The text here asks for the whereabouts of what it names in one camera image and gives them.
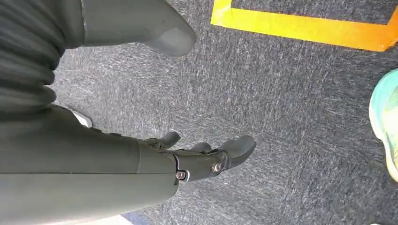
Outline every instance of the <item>white shoe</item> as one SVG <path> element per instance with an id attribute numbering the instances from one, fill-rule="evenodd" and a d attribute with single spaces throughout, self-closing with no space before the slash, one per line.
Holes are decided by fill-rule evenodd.
<path id="1" fill-rule="evenodd" d="M 74 111 L 74 110 L 71 110 L 71 111 L 76 116 L 76 118 L 79 120 L 81 125 L 86 126 L 88 128 L 92 127 L 92 121 L 90 118 L 88 118 L 87 116 L 85 116 L 77 111 Z"/>

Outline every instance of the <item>mint green shoe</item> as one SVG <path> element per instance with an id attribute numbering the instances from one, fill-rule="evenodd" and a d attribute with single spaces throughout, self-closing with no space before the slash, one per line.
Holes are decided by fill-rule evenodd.
<path id="1" fill-rule="evenodd" d="M 398 69 L 387 73 L 370 99 L 370 123 L 386 149 L 387 168 L 398 182 Z"/>

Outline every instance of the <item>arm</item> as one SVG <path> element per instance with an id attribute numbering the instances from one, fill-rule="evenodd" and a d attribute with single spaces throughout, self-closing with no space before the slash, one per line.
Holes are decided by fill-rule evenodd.
<path id="1" fill-rule="evenodd" d="M 167 151 L 179 137 L 104 134 L 51 104 L 55 93 L 45 85 L 65 49 L 142 42 L 187 53 L 195 34 L 163 0 L 0 0 L 0 26 L 1 224 L 78 222 L 151 206 L 180 182 L 242 163 L 255 147 L 244 137 L 250 146 L 228 147 L 236 151 Z"/>

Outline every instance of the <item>yellow floor marking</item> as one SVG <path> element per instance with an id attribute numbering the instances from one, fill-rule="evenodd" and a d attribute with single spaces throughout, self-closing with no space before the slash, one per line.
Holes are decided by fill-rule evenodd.
<path id="1" fill-rule="evenodd" d="M 398 7 L 387 25 L 231 8 L 214 0 L 211 24 L 256 33 L 383 52 L 398 41 Z"/>

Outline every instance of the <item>gray carpet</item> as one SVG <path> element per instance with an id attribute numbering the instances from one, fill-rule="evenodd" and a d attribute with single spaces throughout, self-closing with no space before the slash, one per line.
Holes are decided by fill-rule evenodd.
<path id="1" fill-rule="evenodd" d="M 398 184 L 371 129 L 374 86 L 398 48 L 368 52 L 210 25 L 213 0 L 174 0 L 199 36 L 182 58 L 141 44 L 68 51 L 58 103 L 96 127 L 178 147 L 252 135 L 244 165 L 183 185 L 136 225 L 398 224 Z M 398 0 L 235 0 L 253 10 L 386 24 Z"/>

